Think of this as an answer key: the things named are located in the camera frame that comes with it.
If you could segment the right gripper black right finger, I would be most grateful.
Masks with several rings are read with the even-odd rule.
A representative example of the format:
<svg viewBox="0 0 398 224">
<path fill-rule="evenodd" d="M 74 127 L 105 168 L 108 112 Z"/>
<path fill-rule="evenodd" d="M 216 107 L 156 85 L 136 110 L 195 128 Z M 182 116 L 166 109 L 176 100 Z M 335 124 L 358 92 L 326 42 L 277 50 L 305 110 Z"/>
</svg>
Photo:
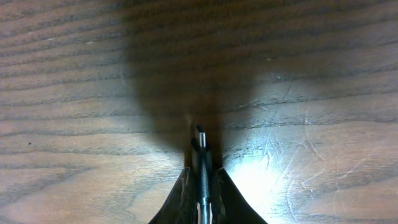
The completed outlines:
<svg viewBox="0 0 398 224">
<path fill-rule="evenodd" d="M 212 223 L 267 224 L 247 203 L 224 168 L 213 173 L 211 190 Z"/>
</svg>

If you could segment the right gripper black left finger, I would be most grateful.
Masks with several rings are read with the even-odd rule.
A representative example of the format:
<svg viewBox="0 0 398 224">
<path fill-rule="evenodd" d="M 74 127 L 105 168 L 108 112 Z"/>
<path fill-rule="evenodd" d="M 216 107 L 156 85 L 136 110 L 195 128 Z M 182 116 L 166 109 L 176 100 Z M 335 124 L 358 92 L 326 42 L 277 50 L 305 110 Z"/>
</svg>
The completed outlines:
<svg viewBox="0 0 398 224">
<path fill-rule="evenodd" d="M 161 209 L 149 224 L 196 224 L 198 222 L 197 185 L 190 167 L 184 168 Z"/>
</svg>

